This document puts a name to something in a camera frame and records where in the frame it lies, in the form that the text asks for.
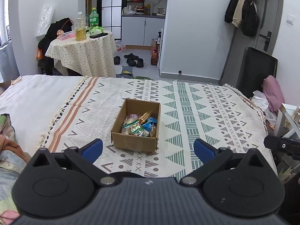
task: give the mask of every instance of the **light switch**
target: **light switch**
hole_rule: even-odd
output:
[[[286,22],[288,24],[294,25],[295,16],[288,14],[286,17]]]

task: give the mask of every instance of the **pink fabric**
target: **pink fabric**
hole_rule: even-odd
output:
[[[282,103],[285,103],[285,100],[278,81],[272,75],[263,80],[262,92],[269,101],[269,110],[278,113],[278,109]]]
[[[10,211],[7,210],[3,212],[2,215],[0,215],[0,218],[2,218],[2,221],[4,222],[5,225],[11,224],[15,219],[17,219],[20,216],[19,213],[15,211]]]

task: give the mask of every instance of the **kitchen cabinet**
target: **kitchen cabinet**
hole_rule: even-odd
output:
[[[141,17],[122,17],[122,42],[124,45],[144,45],[145,19]]]
[[[159,31],[164,27],[164,19],[146,18],[144,46],[151,46],[152,39],[156,39]]]

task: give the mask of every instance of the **door handle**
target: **door handle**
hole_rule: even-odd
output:
[[[268,31],[268,34],[266,36],[262,35],[262,34],[260,34],[259,36],[265,39],[265,46],[264,46],[263,50],[266,52],[269,48],[272,32]]]

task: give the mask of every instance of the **black slipper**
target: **black slipper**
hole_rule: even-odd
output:
[[[115,65],[119,65],[120,64],[120,61],[121,61],[121,58],[119,56],[115,56],[114,59],[113,59],[113,63]]]
[[[129,67],[135,67],[135,66],[137,65],[137,63],[135,62],[135,60],[133,60],[133,59],[131,59],[131,58],[129,58],[129,59],[127,60],[127,62],[128,62],[128,66],[129,66]]]
[[[142,58],[139,58],[137,60],[137,64],[136,64],[137,68],[143,68],[144,67],[144,60]]]
[[[129,55],[124,55],[124,58],[132,58],[133,60],[138,60],[139,56],[133,55],[130,53]]]

